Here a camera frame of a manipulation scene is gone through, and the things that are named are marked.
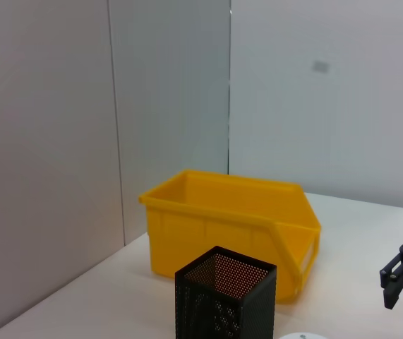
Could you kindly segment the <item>yellow plastic bin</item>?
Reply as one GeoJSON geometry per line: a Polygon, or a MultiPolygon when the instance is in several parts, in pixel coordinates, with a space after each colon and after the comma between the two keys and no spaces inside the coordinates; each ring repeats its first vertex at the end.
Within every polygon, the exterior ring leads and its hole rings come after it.
{"type": "Polygon", "coordinates": [[[152,272],[174,277],[214,246],[277,267],[278,304],[298,299],[321,225],[298,184],[184,170],[140,195],[152,272]]]}

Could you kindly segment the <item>clear green-label water bottle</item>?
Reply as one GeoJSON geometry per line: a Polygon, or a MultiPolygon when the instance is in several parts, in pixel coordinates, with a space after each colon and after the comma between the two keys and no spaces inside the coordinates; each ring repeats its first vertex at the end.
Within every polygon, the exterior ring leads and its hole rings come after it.
{"type": "Polygon", "coordinates": [[[289,333],[283,335],[279,339],[327,339],[327,338],[316,333],[300,332],[300,333],[289,333]]]}

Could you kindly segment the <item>black mesh pen holder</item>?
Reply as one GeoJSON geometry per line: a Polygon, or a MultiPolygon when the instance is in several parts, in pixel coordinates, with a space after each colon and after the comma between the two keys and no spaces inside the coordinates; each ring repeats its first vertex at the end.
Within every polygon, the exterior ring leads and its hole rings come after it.
{"type": "Polygon", "coordinates": [[[176,339],[273,339],[277,267],[215,246],[175,273],[176,339]]]}

